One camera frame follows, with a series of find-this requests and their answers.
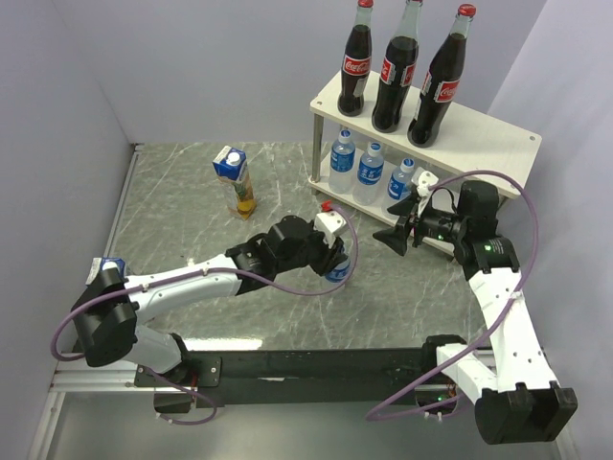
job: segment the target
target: white shelf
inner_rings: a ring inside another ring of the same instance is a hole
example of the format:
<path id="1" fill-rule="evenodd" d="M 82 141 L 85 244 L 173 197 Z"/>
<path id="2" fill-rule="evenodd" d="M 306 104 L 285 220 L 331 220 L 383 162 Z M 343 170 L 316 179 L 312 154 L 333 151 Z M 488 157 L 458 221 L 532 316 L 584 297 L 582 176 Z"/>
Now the white shelf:
<path id="1" fill-rule="evenodd" d="M 353 169 L 351 172 L 354 178 L 354 182 L 357 182 L 357 168 L 359 164 L 359 158 L 362 155 L 362 153 L 363 153 L 363 150 L 360 150 L 360 149 L 355 150 L 355 161 L 353 162 Z M 392 171 L 394 170 L 395 167 L 396 165 L 393 165 L 392 163 L 388 161 L 385 162 L 385 164 L 383 165 L 383 173 L 381 174 L 381 179 L 379 180 L 379 183 L 378 183 L 378 187 L 380 187 L 380 189 L 378 190 L 379 193 L 377 194 L 377 199 L 375 200 L 373 204 L 370 204 L 368 206 L 363 206 L 361 204 L 358 204 L 353 199 L 352 192 L 349 192 L 348 194 L 337 194 L 329 188 L 329 152 L 324 158 L 324 160 L 322 161 L 321 178 L 319 182 L 310 181 L 310 186 L 316 190 L 319 190 L 320 192 L 323 192 L 326 195 L 333 196 L 334 198 L 338 199 L 339 201 L 342 201 L 345 204 L 349 204 L 351 207 L 359 211 L 362 211 L 363 213 L 368 214 L 369 216 L 375 219 L 379 219 L 382 222 L 387 223 L 388 225 L 394 226 L 396 224 L 396 220 L 398 219 L 398 217 L 392 216 L 391 214 L 384 212 L 381 209 L 381 204 L 383 202 L 383 198 L 385 197 L 385 193 L 384 193 L 385 188 L 387 187 L 387 184 L 390 181 L 390 176 L 392 175 Z M 451 211 L 451 198 L 449 197 L 449 194 L 447 193 L 438 192 L 434 194 L 432 198 L 432 204 L 435 208 L 441 209 L 443 211 Z M 429 238 L 423 239 L 423 242 L 430 244 L 431 246 L 434 246 L 447 254 L 453 254 L 452 244 L 449 244 L 447 242 L 432 240 Z"/>
<path id="2" fill-rule="evenodd" d="M 409 143 L 406 137 L 420 91 L 418 88 L 411 87 L 397 130 L 385 134 L 376 131 L 371 123 L 378 84 L 379 74 L 371 72 L 364 89 L 362 113 L 357 117 L 346 117 L 336 107 L 341 90 L 339 72 L 311 101 L 310 110 L 446 171 L 464 173 L 471 170 L 496 170 L 511 176 L 522 186 L 526 184 L 541 143 L 541 137 L 538 134 L 502 122 L 458 103 L 452 103 L 443 120 L 436 143 L 428 149 L 420 149 Z M 478 178 L 495 185 L 502 196 L 509 198 L 519 196 L 517 190 L 503 179 L 485 175 Z M 311 183 L 311 185 L 319 189 L 317 184 Z"/>

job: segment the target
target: cola bottle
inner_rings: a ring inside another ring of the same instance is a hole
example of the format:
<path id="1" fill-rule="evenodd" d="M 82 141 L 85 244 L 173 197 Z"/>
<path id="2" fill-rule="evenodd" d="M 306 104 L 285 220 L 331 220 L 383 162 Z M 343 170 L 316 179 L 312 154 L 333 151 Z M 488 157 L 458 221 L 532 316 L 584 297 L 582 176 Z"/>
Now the cola bottle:
<path id="1" fill-rule="evenodd" d="M 359 0 L 352 32 L 345 45 L 338 111 L 354 117 L 364 107 L 364 86 L 371 73 L 371 13 L 373 0 Z"/>
<path id="2" fill-rule="evenodd" d="M 418 22 L 421 1 L 406 0 L 400 24 L 387 45 L 373 110 L 373 127 L 377 131 L 392 132 L 400 122 L 402 106 L 411 86 L 420 50 Z"/>
<path id="3" fill-rule="evenodd" d="M 468 29 L 476 12 L 477 9 L 469 4 L 458 8 L 447 40 L 430 63 L 407 133 L 414 146 L 430 147 L 439 135 L 441 121 L 456 94 L 464 70 Z"/>

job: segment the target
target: lower shelf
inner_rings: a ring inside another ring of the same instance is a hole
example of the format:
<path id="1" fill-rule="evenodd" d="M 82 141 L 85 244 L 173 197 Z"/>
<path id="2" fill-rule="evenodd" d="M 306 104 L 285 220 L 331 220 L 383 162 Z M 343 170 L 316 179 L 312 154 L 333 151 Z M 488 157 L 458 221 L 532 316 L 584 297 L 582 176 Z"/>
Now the lower shelf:
<path id="1" fill-rule="evenodd" d="M 353 164 L 353 169 L 352 169 L 352 175 L 355 177 L 355 180 L 357 180 L 357 166 L 359 164 L 359 158 L 362 155 L 362 153 L 363 153 L 363 150 L 360 150 L 360 149 L 355 150 L 356 161 L 353 162 L 354 164 Z M 385 164 L 383 165 L 383 173 L 381 175 L 381 180 L 379 181 L 378 187 L 385 188 L 387 186 L 395 167 L 396 165 L 388 161 L 385 162 Z M 329 188 L 329 153 L 328 155 L 326 155 L 326 157 L 322 161 L 319 182 L 313 182 L 312 180 L 309 180 L 309 184 L 313 189 L 323 192 L 324 194 L 328 196 L 332 196 L 338 199 L 339 201 L 350 205 L 352 208 L 362 211 L 364 214 L 367 214 L 371 216 L 372 218 L 381 220 L 382 222 L 385 222 L 391 226 L 394 226 L 396 224 L 397 217 L 392 216 L 386 211 L 383 211 L 383 209 L 381 208 L 383 198 L 385 197 L 384 193 L 379 193 L 373 204 L 363 206 L 355 202 L 355 200 L 353 199 L 352 192 L 349 192 L 347 194 L 337 194 Z M 434 205 L 435 208 L 441 209 L 443 211 L 451 211 L 451 198 L 449 194 L 437 193 L 437 194 L 434 194 L 432 199 L 433 199 L 432 204 Z M 446 254 L 453 255 L 453 245 L 449 244 L 448 242 L 441 242 L 438 240 L 432 240 L 430 238 L 423 239 L 423 242 L 440 249 L 442 252 Z"/>

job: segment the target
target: bottle neck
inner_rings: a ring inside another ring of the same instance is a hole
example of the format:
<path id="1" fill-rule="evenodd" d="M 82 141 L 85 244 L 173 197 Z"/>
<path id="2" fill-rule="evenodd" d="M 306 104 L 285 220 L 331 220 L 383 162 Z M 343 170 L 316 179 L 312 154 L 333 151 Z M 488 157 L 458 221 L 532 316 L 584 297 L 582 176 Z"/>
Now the bottle neck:
<path id="1" fill-rule="evenodd" d="M 408 36 L 418 39 L 418 23 L 420 22 L 421 0 L 406 0 L 404 14 L 394 36 Z"/>
<path id="2" fill-rule="evenodd" d="M 372 8 L 357 7 L 357 13 L 355 14 L 354 26 L 368 26 L 371 27 L 371 13 Z"/>
<path id="3" fill-rule="evenodd" d="M 468 30 L 470 29 L 470 23 L 472 17 L 463 16 L 461 14 L 456 15 L 456 22 L 451 27 L 450 35 L 461 35 L 464 38 L 468 38 Z"/>

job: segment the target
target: gray marble tabletop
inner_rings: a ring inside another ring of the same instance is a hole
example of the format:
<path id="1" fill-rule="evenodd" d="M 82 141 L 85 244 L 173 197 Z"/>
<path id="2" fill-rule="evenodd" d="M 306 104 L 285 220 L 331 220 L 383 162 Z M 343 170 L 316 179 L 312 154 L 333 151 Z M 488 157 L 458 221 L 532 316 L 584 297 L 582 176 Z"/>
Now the gray marble tabletop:
<path id="1" fill-rule="evenodd" d="M 310 143 L 229 145 L 247 152 L 258 202 L 250 219 L 230 216 L 223 203 L 212 166 L 223 144 L 144 145 L 111 254 L 137 274 L 185 266 L 266 232 L 288 214 L 311 220 L 328 199 L 307 185 Z M 264 288 L 188 305 L 148 325 L 200 350 L 420 347 L 431 334 L 475 338 L 484 323 L 461 268 L 427 245 L 399 257 L 372 238 L 385 224 L 346 209 L 360 258 L 341 292 L 310 298 Z M 309 268 L 277 281 L 309 290 L 322 283 Z"/>

